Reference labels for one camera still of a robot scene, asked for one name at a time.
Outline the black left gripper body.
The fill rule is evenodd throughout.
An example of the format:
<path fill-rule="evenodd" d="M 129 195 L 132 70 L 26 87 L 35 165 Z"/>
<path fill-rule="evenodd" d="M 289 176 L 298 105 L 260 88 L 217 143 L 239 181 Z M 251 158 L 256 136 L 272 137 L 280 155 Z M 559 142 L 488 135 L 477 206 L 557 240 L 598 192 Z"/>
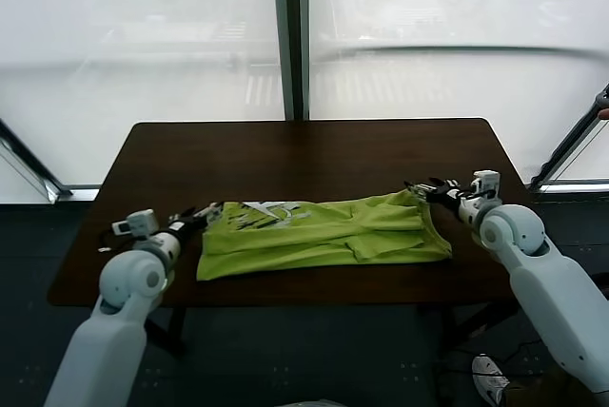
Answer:
<path fill-rule="evenodd" d="M 192 220 L 191 222 L 171 222 L 167 226 L 167 231 L 176 234 L 176 238 L 189 238 L 193 234 L 206 229 L 206 221 Z"/>

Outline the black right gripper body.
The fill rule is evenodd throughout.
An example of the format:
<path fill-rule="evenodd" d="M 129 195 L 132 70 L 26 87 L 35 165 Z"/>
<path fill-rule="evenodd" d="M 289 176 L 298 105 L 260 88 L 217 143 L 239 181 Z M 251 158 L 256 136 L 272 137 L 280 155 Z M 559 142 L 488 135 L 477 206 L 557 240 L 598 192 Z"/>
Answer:
<path fill-rule="evenodd" d="M 431 204 L 440 204 L 448 210 L 458 210 L 461 206 L 463 191 L 458 187 L 432 187 L 426 192 L 426 200 Z"/>

